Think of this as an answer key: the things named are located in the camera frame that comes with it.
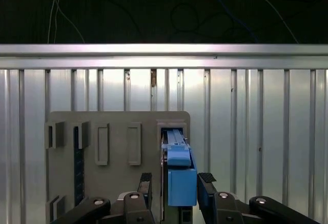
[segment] corrugated metal wall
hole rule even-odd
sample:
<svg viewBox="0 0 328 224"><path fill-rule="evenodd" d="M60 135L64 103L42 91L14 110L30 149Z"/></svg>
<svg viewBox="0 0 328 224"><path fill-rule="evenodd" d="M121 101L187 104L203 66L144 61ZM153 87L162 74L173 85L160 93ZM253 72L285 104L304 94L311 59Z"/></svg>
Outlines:
<svg viewBox="0 0 328 224"><path fill-rule="evenodd" d="M177 111L199 171L328 223L326 70L0 70L0 223L45 223L52 111Z"/></svg>

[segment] dark background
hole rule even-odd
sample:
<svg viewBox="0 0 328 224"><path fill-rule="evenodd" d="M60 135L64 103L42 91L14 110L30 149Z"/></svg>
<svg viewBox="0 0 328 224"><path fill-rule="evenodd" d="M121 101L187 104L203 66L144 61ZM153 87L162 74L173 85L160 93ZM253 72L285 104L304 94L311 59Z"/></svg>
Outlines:
<svg viewBox="0 0 328 224"><path fill-rule="evenodd" d="M52 1L0 0L0 44L47 43ZM264 0L222 1L254 31L260 43L295 42ZM328 43L328 0L269 1L286 18L300 43ZM254 42L240 24L233 25L217 0L60 0L60 7L86 43ZM50 42L54 41L55 9L56 4ZM57 26L56 43L82 43L60 12Z"/></svg>

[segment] blue rectangular part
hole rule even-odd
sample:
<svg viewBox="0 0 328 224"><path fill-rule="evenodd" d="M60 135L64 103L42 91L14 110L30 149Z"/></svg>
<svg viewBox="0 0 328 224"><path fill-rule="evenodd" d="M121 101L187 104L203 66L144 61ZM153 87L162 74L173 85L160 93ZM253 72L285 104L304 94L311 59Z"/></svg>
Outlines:
<svg viewBox="0 0 328 224"><path fill-rule="evenodd" d="M167 131L168 166L190 167L190 146L177 129Z"/></svg>
<svg viewBox="0 0 328 224"><path fill-rule="evenodd" d="M197 167L192 150L189 168L168 168L168 205L196 206L197 204Z"/></svg>

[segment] screw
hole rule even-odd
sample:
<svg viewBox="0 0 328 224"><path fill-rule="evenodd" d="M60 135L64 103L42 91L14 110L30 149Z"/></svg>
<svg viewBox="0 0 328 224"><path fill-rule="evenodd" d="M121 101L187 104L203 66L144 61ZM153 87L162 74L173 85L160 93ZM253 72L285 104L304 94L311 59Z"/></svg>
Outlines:
<svg viewBox="0 0 328 224"><path fill-rule="evenodd" d="M94 202L95 205L102 205L104 203L104 201L102 201L101 199L100 200L96 200Z"/></svg>
<svg viewBox="0 0 328 224"><path fill-rule="evenodd" d="M228 194L227 193L220 193L220 197L227 198L228 197Z"/></svg>
<svg viewBox="0 0 328 224"><path fill-rule="evenodd" d="M133 198L133 199L136 199L136 198L138 198L138 197L139 197L138 194L131 194L131 195L130 195L130 198Z"/></svg>
<svg viewBox="0 0 328 224"><path fill-rule="evenodd" d="M256 201L259 202L262 205L265 204L265 202L266 202L266 200L263 199L263 198L258 198L258 199L256 199Z"/></svg>

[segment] blue cable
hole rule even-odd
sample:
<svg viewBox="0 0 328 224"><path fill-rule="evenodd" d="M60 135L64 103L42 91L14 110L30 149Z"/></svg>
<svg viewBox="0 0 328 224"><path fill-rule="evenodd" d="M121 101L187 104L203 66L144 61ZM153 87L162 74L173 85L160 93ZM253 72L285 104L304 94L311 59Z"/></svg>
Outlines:
<svg viewBox="0 0 328 224"><path fill-rule="evenodd" d="M224 8L224 10L226 11L226 13L236 22L238 22L239 24L241 24L247 31L249 31L249 33L251 34L251 36L254 38L255 42L258 43L258 38L256 37L256 35L252 32L252 30L245 24L243 23L241 20L239 20L238 18L236 18L231 12L230 10L227 8L227 6L222 2L222 0L218 0L220 2L220 4L222 5L222 7Z"/></svg>

